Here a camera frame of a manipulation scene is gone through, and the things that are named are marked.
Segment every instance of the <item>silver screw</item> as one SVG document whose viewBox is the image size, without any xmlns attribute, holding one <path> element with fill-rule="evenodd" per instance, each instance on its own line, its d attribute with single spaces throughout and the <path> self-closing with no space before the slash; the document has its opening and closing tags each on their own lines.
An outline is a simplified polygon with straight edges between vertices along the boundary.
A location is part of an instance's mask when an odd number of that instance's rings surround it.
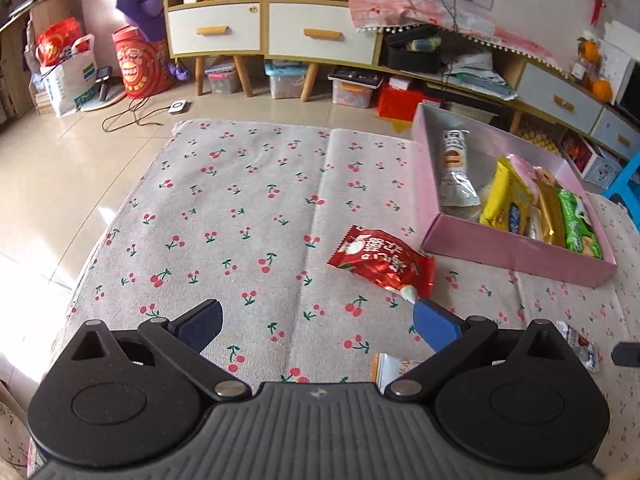
<svg viewBox="0 0 640 480">
<path fill-rule="evenodd" d="M 214 388 L 216 395 L 233 399 L 246 393 L 246 384 L 240 381 L 222 381 Z"/>
<path fill-rule="evenodd" d="M 391 391 L 398 397 L 411 397 L 422 391 L 422 386 L 411 379 L 400 379 L 391 383 Z"/>
</svg>

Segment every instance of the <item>wooden cabinet leg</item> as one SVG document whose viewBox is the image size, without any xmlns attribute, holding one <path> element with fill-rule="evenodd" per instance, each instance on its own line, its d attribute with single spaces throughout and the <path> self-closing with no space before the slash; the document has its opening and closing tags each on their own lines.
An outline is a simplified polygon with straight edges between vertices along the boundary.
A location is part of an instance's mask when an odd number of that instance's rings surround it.
<svg viewBox="0 0 640 480">
<path fill-rule="evenodd" d="M 300 100 L 303 103 L 309 101 L 309 96 L 314 89 L 314 84 L 316 82 L 316 77 L 318 76 L 318 69 L 320 66 L 318 63 L 309 63 L 309 67 L 306 70 L 305 77 L 305 85 L 302 87 L 302 95 L 300 96 Z"/>
<path fill-rule="evenodd" d="M 196 95 L 198 97 L 202 95 L 203 86 L 204 86 L 204 57 L 198 56 L 196 58 Z"/>
<path fill-rule="evenodd" d="M 520 120 L 522 118 L 522 110 L 516 110 L 513 114 L 513 121 L 511 121 L 511 127 L 509 128 L 509 133 L 515 135 L 518 132 L 518 127 L 520 126 Z"/>
<path fill-rule="evenodd" d="M 234 56 L 234 62 L 236 64 L 236 70 L 238 70 L 238 77 L 240 78 L 240 84 L 242 85 L 242 90 L 244 90 L 244 95 L 247 97 L 253 97 L 254 90 L 251 88 L 249 74 L 244 66 L 244 59 L 242 59 L 242 56 Z"/>
</svg>

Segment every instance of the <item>blue stool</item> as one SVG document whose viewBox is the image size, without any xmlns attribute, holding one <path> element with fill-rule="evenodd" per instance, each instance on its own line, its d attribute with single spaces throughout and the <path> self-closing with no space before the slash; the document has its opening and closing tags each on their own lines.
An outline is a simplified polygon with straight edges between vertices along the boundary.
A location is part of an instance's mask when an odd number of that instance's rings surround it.
<svg viewBox="0 0 640 480">
<path fill-rule="evenodd" d="M 616 204 L 623 205 L 640 231 L 640 186 L 631 180 L 638 168 L 640 168 L 640 152 L 633 156 L 602 195 Z"/>
</svg>

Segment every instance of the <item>drawer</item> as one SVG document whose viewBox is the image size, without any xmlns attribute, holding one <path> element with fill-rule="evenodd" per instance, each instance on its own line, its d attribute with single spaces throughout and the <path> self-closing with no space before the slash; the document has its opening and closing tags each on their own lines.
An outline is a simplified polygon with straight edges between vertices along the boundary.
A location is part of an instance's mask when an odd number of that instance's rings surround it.
<svg viewBox="0 0 640 480">
<path fill-rule="evenodd" d="M 565 80 L 527 63 L 517 88 L 518 98 L 585 134 L 590 133 L 602 105 Z"/>
<path fill-rule="evenodd" d="M 602 111 L 591 137 L 629 159 L 640 150 L 640 134 L 606 108 Z"/>
<path fill-rule="evenodd" d="M 172 10 L 168 23 L 172 56 L 214 50 L 260 50 L 260 4 Z"/>
<path fill-rule="evenodd" d="M 269 54 L 371 64 L 375 32 L 357 32 L 347 7 L 269 4 Z"/>
</svg>

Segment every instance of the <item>white device on floor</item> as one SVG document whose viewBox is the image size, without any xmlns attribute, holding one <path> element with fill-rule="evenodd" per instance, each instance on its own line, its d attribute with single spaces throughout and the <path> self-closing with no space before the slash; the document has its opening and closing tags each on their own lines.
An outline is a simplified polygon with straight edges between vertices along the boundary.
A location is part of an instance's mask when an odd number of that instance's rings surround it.
<svg viewBox="0 0 640 480">
<path fill-rule="evenodd" d="M 181 114 L 184 111 L 185 106 L 187 105 L 187 99 L 181 99 L 180 101 L 175 101 L 169 107 L 170 114 Z"/>
</svg>

